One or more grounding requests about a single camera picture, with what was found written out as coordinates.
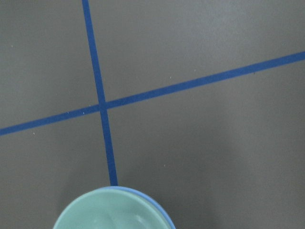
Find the blue bowl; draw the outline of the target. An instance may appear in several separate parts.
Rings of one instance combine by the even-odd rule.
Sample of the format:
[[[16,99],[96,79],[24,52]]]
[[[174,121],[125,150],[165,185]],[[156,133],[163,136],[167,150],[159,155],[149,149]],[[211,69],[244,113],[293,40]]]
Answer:
[[[174,225],[172,219],[170,218],[168,213],[165,211],[165,209],[156,200],[154,200],[149,195],[146,195],[145,193],[142,193],[141,191],[138,191],[136,189],[129,188],[129,187],[109,186],[109,187],[103,187],[103,189],[125,191],[125,192],[132,193],[134,195],[137,195],[137,196],[139,196],[142,199],[145,199],[152,206],[154,206],[154,208],[156,209],[156,211],[158,213],[160,213],[162,215],[162,217],[164,218],[164,220],[168,224],[168,227],[167,227],[168,229],[176,229],[176,226]]]

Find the green bowl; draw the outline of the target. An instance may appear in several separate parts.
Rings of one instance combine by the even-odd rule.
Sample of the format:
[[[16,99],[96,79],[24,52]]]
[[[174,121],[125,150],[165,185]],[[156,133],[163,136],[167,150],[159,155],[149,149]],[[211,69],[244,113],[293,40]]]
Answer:
[[[129,192],[99,188],[73,200],[60,214],[55,229],[167,229],[160,213]]]

